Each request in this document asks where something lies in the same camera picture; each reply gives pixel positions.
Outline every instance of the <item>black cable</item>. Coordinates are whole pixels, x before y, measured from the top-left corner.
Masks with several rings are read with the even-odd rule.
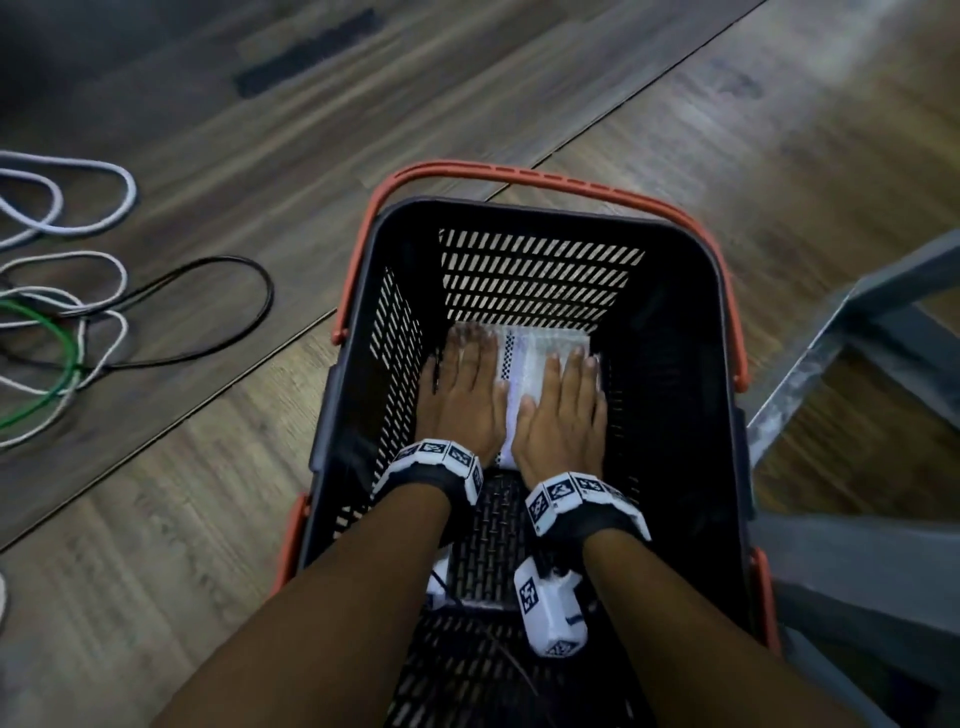
[[[242,257],[241,255],[209,255],[207,257],[197,258],[196,260],[191,260],[189,263],[181,265],[179,268],[163,274],[158,279],[152,280],[145,285],[140,286],[139,288],[130,291],[129,293],[124,294],[119,299],[111,301],[109,303],[103,303],[98,306],[93,306],[91,308],[86,308],[81,311],[51,311],[48,314],[50,318],[57,319],[76,319],[83,318],[88,316],[96,316],[97,314],[103,313],[107,310],[126,310],[136,306],[138,303],[142,303],[153,296],[158,291],[166,288],[168,285],[173,283],[175,280],[179,279],[183,275],[189,273],[190,271],[196,270],[197,268],[203,268],[205,265],[212,265],[214,263],[235,263],[237,265],[242,265],[247,268],[252,268],[263,280],[264,286],[266,288],[266,294],[263,299],[263,304],[260,306],[260,310],[257,311],[256,316],[253,317],[251,322],[243,327],[240,331],[231,336],[223,339],[222,341],[212,344],[208,347],[203,347],[202,349],[197,349],[192,352],[185,352],[177,354],[176,356],[167,356],[160,359],[144,359],[141,361],[126,361],[119,362],[116,364],[107,364],[103,368],[103,374],[107,375],[111,372],[120,372],[128,369],[153,369],[155,367],[167,367],[173,364],[181,364],[187,361],[196,361],[197,359],[202,359],[206,356],[210,356],[214,353],[221,352],[222,350],[233,346],[238,341],[249,336],[256,328],[258,328],[270,314],[270,310],[274,307],[274,300],[276,298],[276,285],[274,284],[273,278],[271,278],[270,273],[267,269],[260,265],[255,260],[252,260],[248,257]],[[31,306],[36,306],[36,303],[33,302],[24,302]],[[49,361],[34,361],[24,356],[20,356],[13,352],[9,352],[6,349],[0,347],[0,355],[3,355],[5,358],[17,364],[25,364],[27,366],[38,367],[41,369],[57,369],[59,370],[62,365],[55,362]],[[78,367],[81,372],[90,372],[92,367]]]
[[[460,600],[460,597],[450,591],[450,588],[446,586],[446,582],[440,578],[439,574],[437,574],[434,570],[431,570],[430,573],[433,575],[433,578],[437,580],[437,583],[443,587],[444,593],[447,595],[447,597],[469,617],[469,611],[464,605],[464,602]],[[514,657],[513,653],[509,649],[507,649],[507,645],[501,642],[499,638],[494,635],[493,630],[488,624],[477,618],[473,618],[473,620],[480,625],[487,637],[489,637],[491,642],[493,642],[493,645],[503,653],[503,656],[506,657],[507,660],[510,661],[510,664],[514,666],[516,671],[520,673],[520,677],[523,678],[524,682],[527,684],[527,687],[530,688],[530,692],[534,694],[534,697],[543,707],[543,717],[545,717],[546,722],[550,724],[550,728],[557,728],[557,724],[554,722],[553,716],[550,715],[550,707],[547,705],[546,699],[540,695],[540,691],[537,690],[537,686],[534,684],[533,678],[530,677],[530,674],[523,668],[523,665],[520,664],[520,661]]]

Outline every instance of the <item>left hand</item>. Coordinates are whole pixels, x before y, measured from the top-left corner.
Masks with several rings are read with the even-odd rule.
[[[479,326],[454,326],[446,336],[440,376],[434,391],[437,357],[420,373],[417,434],[452,440],[470,450],[487,468],[507,437],[507,391],[496,379],[496,337]]]

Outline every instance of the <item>forearm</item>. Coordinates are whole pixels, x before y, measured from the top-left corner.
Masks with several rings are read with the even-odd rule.
[[[591,536],[584,563],[663,725],[860,725],[634,537]]]
[[[390,493],[217,650],[156,725],[380,725],[449,509],[432,486]]]

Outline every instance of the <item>hand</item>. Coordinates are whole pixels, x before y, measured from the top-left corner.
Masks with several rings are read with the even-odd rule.
[[[550,354],[543,370],[540,405],[529,395],[520,401],[514,460],[529,490],[549,477],[574,471],[603,477],[607,439],[607,399],[597,392],[597,360],[577,349],[566,362]]]
[[[417,440],[453,440],[484,468],[493,462],[507,437],[508,385],[494,381],[496,350],[496,336],[476,325],[450,329],[436,392],[437,357],[428,357],[420,373]]]

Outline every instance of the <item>wrist band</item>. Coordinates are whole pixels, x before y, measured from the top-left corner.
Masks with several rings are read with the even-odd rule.
[[[408,483],[432,485],[449,499],[450,519],[441,537],[441,546],[467,532],[473,507],[483,490],[480,458],[450,440],[420,440],[396,454],[394,462],[373,486],[373,495],[383,499]]]
[[[586,473],[547,478],[526,499],[538,536],[582,542],[603,528],[620,528],[650,541],[643,514],[613,486]]]

